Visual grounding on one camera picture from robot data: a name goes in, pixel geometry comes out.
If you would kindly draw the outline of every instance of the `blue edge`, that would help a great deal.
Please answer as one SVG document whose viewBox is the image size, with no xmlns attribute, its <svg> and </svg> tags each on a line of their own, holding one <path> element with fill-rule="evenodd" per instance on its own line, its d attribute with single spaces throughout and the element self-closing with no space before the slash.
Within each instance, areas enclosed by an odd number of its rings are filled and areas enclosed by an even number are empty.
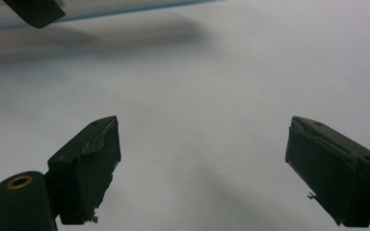
<svg viewBox="0 0 370 231">
<path fill-rule="evenodd" d="M 86 16 L 81 16 L 81 17 L 67 17 L 67 13 L 66 13 L 66 16 L 59 18 L 53 23 L 75 21 L 75 20 L 88 19 L 88 18 L 100 17 L 100 16 L 109 16 L 109 15 L 115 15 L 115 14 L 123 14 L 123 13 L 135 13 L 135 12 L 160 10 L 160 9 L 165 9 L 165 8 L 182 7 L 182 6 L 195 5 L 195 4 L 208 3 L 208 2 L 216 2 L 216 1 L 217 0 L 196 0 L 193 2 L 167 4 L 167 5 L 160 5 L 160 6 L 154 6 L 154 7 L 148 7 L 148 8 L 138 8 L 135 10 L 128 10 L 128 11 L 109 12 L 109 13 L 104 13 L 104 14 L 92 14 L 92 15 L 86 15 Z M 0 27 L 0 31 L 8 30 L 8 29 L 16 29 L 16 28 L 25 28 L 25 27 L 29 27 L 29 25 L 25 23 L 25 24 L 16 25 L 16 26 Z"/>
</svg>

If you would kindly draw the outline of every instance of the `white tabletop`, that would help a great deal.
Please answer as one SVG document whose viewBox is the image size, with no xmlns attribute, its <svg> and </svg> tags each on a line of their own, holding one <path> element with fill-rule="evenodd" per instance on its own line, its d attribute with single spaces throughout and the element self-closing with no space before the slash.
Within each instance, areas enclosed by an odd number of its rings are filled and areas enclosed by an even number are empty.
<svg viewBox="0 0 370 231">
<path fill-rule="evenodd" d="M 112 115 L 122 162 L 99 223 L 60 230 L 347 230 L 284 154 L 292 116 L 370 149 L 370 1 L 229 0 L 0 31 L 0 182 L 46 172 Z"/>
</svg>

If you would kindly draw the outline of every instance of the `white surface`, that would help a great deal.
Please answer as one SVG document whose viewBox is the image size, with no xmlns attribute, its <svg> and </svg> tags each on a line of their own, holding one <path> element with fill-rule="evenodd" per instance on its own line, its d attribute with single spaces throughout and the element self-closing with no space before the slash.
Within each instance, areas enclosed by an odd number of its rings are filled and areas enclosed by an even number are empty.
<svg viewBox="0 0 370 231">
<path fill-rule="evenodd" d="M 46 172 L 110 115 L 123 156 L 99 223 L 60 230 L 346 230 L 284 152 L 291 116 L 370 148 L 370 1 L 234 0 L 0 32 L 0 181 Z"/>
</svg>

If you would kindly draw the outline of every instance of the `black object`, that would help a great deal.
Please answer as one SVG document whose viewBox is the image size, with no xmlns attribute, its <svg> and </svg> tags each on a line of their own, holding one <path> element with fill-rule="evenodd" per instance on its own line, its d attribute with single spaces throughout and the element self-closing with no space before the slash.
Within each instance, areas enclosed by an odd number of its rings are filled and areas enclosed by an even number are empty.
<svg viewBox="0 0 370 231">
<path fill-rule="evenodd" d="M 4 0 L 26 23 L 43 28 L 63 17 L 64 11 L 54 0 Z"/>
<path fill-rule="evenodd" d="M 370 224 L 370 150 L 320 122 L 292 118 L 286 162 L 335 222 Z"/>
<path fill-rule="evenodd" d="M 26 171 L 0 183 L 0 231 L 57 230 L 63 224 L 96 222 L 98 208 L 120 161 L 115 116 L 78 133 L 49 161 L 49 171 Z"/>
</svg>

